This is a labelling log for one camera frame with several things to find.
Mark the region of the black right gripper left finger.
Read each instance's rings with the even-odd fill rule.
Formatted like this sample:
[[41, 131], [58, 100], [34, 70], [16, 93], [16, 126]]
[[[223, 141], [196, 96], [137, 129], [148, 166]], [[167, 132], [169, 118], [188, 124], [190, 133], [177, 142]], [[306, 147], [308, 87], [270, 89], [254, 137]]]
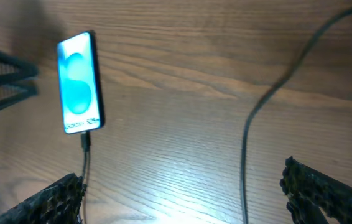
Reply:
[[82, 224], [80, 215], [86, 184], [67, 174], [0, 215], [0, 224]]

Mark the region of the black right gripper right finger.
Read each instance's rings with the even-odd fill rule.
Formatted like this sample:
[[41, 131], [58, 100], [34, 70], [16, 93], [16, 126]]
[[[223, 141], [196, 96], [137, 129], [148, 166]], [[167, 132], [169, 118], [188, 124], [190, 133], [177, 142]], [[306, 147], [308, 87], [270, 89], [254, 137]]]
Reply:
[[289, 199], [286, 208], [294, 223], [321, 224], [330, 217], [352, 224], [352, 187], [293, 157], [285, 160], [280, 186]]

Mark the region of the blue screen smartphone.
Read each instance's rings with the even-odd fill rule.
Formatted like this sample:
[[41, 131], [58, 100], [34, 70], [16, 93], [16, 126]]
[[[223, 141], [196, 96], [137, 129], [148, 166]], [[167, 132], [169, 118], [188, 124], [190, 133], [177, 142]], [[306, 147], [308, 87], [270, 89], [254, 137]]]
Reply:
[[64, 132], [102, 128], [105, 115], [95, 33], [89, 30], [62, 40], [56, 51]]

